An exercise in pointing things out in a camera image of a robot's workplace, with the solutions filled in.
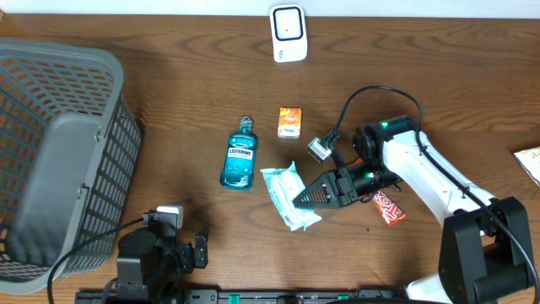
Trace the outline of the small orange box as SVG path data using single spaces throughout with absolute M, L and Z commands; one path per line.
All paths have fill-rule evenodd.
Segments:
M 279 138 L 299 138 L 301 134 L 302 109 L 281 107 L 278 119 Z

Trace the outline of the small teal wipes pack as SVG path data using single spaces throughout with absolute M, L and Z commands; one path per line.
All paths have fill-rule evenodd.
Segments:
M 291 231 L 299 228 L 306 230 L 322 220 L 314 209 L 300 209 L 293 204 L 293 200 L 305 190 L 294 162 L 288 168 L 266 168 L 260 172 L 274 206 Z

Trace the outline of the large white wet wipes pack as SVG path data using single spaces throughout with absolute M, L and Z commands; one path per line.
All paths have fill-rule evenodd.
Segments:
M 514 153 L 514 156 L 527 175 L 540 185 L 540 155 L 539 148 L 524 149 Z

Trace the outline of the teal Listerine mouthwash bottle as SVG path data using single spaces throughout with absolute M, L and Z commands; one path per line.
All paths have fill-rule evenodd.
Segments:
M 238 131 L 229 136 L 220 184 L 228 189 L 249 190 L 257 154 L 257 136 L 250 117 L 240 119 Z

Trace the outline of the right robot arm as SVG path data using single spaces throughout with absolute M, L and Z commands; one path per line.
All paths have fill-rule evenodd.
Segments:
M 495 303 L 539 287 L 527 211 L 497 199 L 449 163 L 410 117 L 357 129 L 359 162 L 326 171 L 293 200 L 301 209 L 339 209 L 405 182 L 442 227 L 436 274 L 405 286 L 405 303 Z

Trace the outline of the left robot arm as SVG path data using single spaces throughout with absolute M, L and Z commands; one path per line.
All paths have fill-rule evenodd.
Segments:
M 161 206 L 143 214 L 143 227 L 118 242 L 117 277 L 101 294 L 102 303 L 184 303 L 185 292 L 173 279 L 208 265 L 209 229 L 181 243 L 183 208 Z

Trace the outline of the red Top chocolate bar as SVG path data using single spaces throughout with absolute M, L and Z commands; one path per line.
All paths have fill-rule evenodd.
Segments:
M 364 163 L 360 158 L 348 164 L 347 169 L 359 201 L 363 204 L 374 203 L 386 226 L 395 225 L 407 218 L 406 213 L 383 191 L 389 187 L 400 192 L 401 188 L 394 184 L 397 179 L 387 181 L 380 168 Z

